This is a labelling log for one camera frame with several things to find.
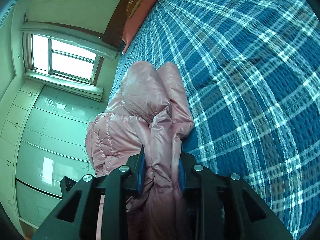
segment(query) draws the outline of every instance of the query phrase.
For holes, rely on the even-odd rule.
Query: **window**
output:
[[[26,68],[74,81],[96,83],[100,62],[96,54],[39,35],[27,34],[24,41]]]

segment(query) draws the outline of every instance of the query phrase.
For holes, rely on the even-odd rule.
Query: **white curtain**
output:
[[[91,98],[97,101],[100,101],[102,97],[103,89],[90,84],[71,81],[58,76],[46,75],[34,70],[28,70],[24,74],[24,76],[32,80],[40,81],[48,86],[65,90],[70,93]]]
[[[38,22],[25,22],[21,28],[24,33],[44,36],[46,38],[61,41],[83,49],[87,49],[101,57],[109,60],[116,58],[118,52],[113,46],[110,46],[97,36],[83,33],[57,25]]]

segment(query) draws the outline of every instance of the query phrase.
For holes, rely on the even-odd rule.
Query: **metal screw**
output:
[[[196,164],[195,166],[193,166],[193,169],[195,171],[202,171],[203,170],[203,166],[200,164]]]
[[[89,182],[90,180],[92,180],[93,176],[90,174],[84,175],[83,180],[85,182]]]
[[[240,179],[240,175],[237,174],[237,173],[232,173],[232,174],[231,174],[231,179],[233,179],[233,180],[239,180],[239,179]]]
[[[129,167],[127,166],[127,165],[123,165],[123,166],[121,166],[120,168],[119,168],[119,171],[121,171],[121,172],[126,172],[126,171],[128,171],[129,170]]]

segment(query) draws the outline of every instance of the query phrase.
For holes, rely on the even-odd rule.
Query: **black bracket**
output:
[[[145,156],[131,156],[109,175],[64,177],[63,199],[36,231],[33,240],[94,240],[101,195],[105,195],[101,240],[127,240],[126,200],[143,189]],[[194,240],[292,240],[289,231],[238,174],[214,174],[181,152],[179,186],[188,206]]]

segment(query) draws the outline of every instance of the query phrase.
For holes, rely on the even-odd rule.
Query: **wooden headboard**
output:
[[[102,37],[103,42],[115,48],[119,48],[122,43],[122,33],[125,22],[127,21],[125,9],[128,1],[129,0],[120,0]]]

